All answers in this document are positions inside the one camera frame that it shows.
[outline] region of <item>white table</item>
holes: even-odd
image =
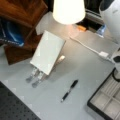
[[[90,31],[80,33],[78,38],[98,51],[112,54],[118,48]],[[114,65],[72,40],[66,40],[61,53],[66,56],[65,60],[47,80],[32,88],[25,81],[33,68],[30,59],[9,66],[0,47],[0,81],[42,120],[94,120],[88,113],[87,101]],[[77,86],[61,103],[75,79],[79,79]]]

